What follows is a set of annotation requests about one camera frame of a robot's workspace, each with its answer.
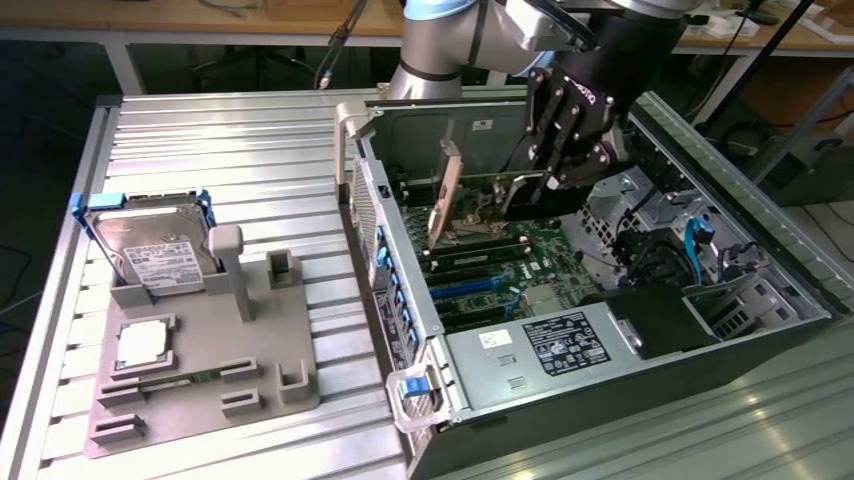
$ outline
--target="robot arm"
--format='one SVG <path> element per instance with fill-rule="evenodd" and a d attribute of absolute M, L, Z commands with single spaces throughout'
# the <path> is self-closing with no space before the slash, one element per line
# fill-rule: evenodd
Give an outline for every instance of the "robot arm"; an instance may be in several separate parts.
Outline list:
<path fill-rule="evenodd" d="M 527 75 L 528 156 L 547 172 L 536 203 L 543 189 L 591 185 L 623 168 L 615 125 L 652 86 L 698 3 L 409 0 L 389 95 L 459 96 L 461 65 Z"/>

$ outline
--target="wooden desk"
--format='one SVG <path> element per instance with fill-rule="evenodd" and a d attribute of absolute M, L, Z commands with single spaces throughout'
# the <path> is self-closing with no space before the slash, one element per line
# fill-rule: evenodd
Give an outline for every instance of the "wooden desk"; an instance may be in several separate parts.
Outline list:
<path fill-rule="evenodd" d="M 788 15 L 788 10 L 782 7 L 770 6 L 767 9 L 780 18 Z M 323 46 L 339 23 L 311 18 L 273 22 L 267 19 L 263 9 L 247 11 L 245 18 L 235 18 L 200 5 L 197 0 L 0 0 L 0 39 L 100 43 L 121 90 L 129 95 L 144 92 L 127 48 L 133 43 Z M 739 59 L 700 111 L 699 120 L 719 103 L 776 28 L 760 27 L 754 37 L 735 41 L 728 54 Z M 347 45 L 399 47 L 401 34 L 403 12 L 397 0 L 368 0 Z M 674 53 L 719 55 L 727 44 L 728 39 L 706 34 L 686 36 Z M 854 57 L 854 47 L 834 45 L 806 28 L 795 26 L 774 54 Z M 495 75 L 489 78 L 503 81 L 504 77 Z"/>

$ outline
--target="gray stand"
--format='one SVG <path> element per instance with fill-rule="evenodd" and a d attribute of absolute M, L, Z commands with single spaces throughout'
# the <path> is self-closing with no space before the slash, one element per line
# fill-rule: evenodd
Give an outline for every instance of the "gray stand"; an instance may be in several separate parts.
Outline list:
<path fill-rule="evenodd" d="M 287 250 L 240 265 L 236 226 L 215 227 L 225 273 L 205 290 L 152 299 L 110 288 L 84 452 L 89 458 L 309 410 L 320 403 L 300 263 Z M 118 360 L 121 332 L 157 323 L 156 359 Z"/>

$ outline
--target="floor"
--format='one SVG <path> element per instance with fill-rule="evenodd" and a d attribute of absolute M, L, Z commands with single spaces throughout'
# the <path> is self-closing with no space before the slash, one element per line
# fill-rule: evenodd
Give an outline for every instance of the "floor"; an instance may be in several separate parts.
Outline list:
<path fill-rule="evenodd" d="M 149 93 L 187 93 L 195 91 L 191 65 L 217 58 L 224 48 L 137 45 L 132 53 Z M 296 50 L 284 48 L 281 53 L 295 55 Z M 304 61 L 315 65 L 323 53 L 321 48 L 307 48 Z M 397 58 L 396 49 L 347 49 L 332 88 L 371 87 L 387 81 Z M 674 57 L 655 88 L 679 111 L 684 111 L 698 89 L 704 93 L 702 89 L 715 77 L 719 65 L 719 59 L 712 59 L 698 73 L 690 61 L 690 57 Z M 102 49 L 89 44 L 0 42 L 0 72 L 4 72 L 0 148 L 5 152 L 0 160 L 0 191 L 6 201 L 0 210 L 0 312 L 32 297 L 0 313 L 1 422 L 22 360 L 26 330 L 37 312 L 37 293 L 49 269 L 93 104 L 98 95 L 117 94 L 120 89 Z M 485 72 L 464 71 L 465 84 L 484 80 Z M 309 85 L 309 75 L 280 65 L 269 65 L 261 81 L 264 90 L 299 90 Z M 216 70 L 207 76 L 203 88 L 255 90 L 253 63 Z M 720 125 L 751 117 L 751 112 L 735 104 Z"/>

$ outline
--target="slotted aluminum surface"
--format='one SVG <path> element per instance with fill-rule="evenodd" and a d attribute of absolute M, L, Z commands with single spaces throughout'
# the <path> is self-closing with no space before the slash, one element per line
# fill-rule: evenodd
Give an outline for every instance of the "slotted aluminum surface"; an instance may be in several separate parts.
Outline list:
<path fill-rule="evenodd" d="M 483 89 L 475 96 L 508 93 Z M 92 191 L 204 185 L 220 222 L 251 232 L 244 260 L 284 247 L 303 257 L 323 403 L 293 416 L 88 460 L 80 452 L 110 272 L 97 249 L 64 228 L 57 252 L 68 254 L 54 258 L 48 277 L 0 445 L 0 476 L 404 478 L 332 199 L 332 107 L 368 98 L 369 91 L 131 97 L 120 108 L 96 112 L 81 166 L 90 156 Z M 60 271 L 66 281 L 57 280 Z M 42 375 L 28 376 L 36 370 Z M 843 323 L 726 387 L 448 480 L 840 478 L 854 472 L 851 411 L 854 326 Z"/>

